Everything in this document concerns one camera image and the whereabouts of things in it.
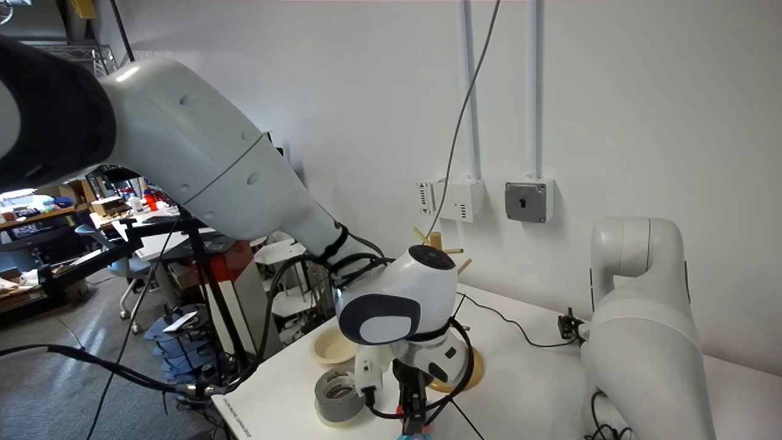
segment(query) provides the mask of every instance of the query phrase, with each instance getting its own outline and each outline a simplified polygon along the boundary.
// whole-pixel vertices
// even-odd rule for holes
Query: white table
[[[522,322],[533,339],[557,339],[557,312],[458,285],[478,302]],[[576,346],[533,349],[519,332],[494,312],[464,301],[458,320],[468,326],[477,349],[485,357],[484,381],[456,401],[485,440],[581,440],[583,368]],[[331,320],[285,346],[237,390],[215,397],[215,405],[237,437],[331,437],[390,440],[397,422],[361,415],[352,427],[328,427],[315,414],[315,381],[324,367],[309,357],[309,345]],[[705,381],[712,422],[720,440],[782,437],[782,378],[705,357]],[[395,383],[386,373],[384,410],[395,405]],[[455,408],[442,410],[433,427],[434,440],[477,437]]]

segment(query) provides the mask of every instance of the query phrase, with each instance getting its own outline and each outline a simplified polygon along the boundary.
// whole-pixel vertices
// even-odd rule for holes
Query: floor
[[[0,346],[32,342],[82,345],[98,357],[114,359],[126,327],[126,320],[116,315],[122,288],[124,278],[98,272],[88,278],[88,293],[81,302],[3,326]],[[158,318],[163,302],[165,299],[152,290],[138,320],[152,322]],[[141,334],[128,337],[122,365],[163,378],[163,361]],[[32,353],[0,359],[0,437],[88,437],[104,378],[108,372],[56,355]],[[225,437],[225,430],[215,414],[179,408],[174,397],[165,397],[163,404],[160,393],[114,378],[93,437],[207,440]]]

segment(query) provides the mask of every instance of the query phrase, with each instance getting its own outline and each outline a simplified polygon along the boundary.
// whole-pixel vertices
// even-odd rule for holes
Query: circular base
[[[484,376],[485,376],[485,359],[484,359],[484,355],[480,355],[478,349],[472,349],[472,355],[474,355],[474,367],[472,367],[472,376],[468,376],[468,383],[466,383],[464,390],[478,386],[478,383],[484,381]],[[449,390],[451,390],[451,386],[447,386],[447,383],[442,383],[442,381],[433,381],[429,389],[434,389],[434,390],[439,390],[439,393],[449,393]]]

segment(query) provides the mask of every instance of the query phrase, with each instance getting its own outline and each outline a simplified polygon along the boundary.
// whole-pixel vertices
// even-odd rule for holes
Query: white wall
[[[400,252],[428,224],[413,183],[444,172],[466,85],[456,0],[120,5],[138,57],[176,57],[215,84],[352,229]],[[478,38],[489,10],[474,5]],[[538,227],[504,218],[504,181],[524,166],[522,12],[504,3],[478,84],[490,212],[444,224],[474,256],[466,280],[585,311],[592,222],[671,218],[705,349],[782,373],[782,3],[549,0],[541,162],[560,212]],[[104,37],[116,47],[110,23]]]

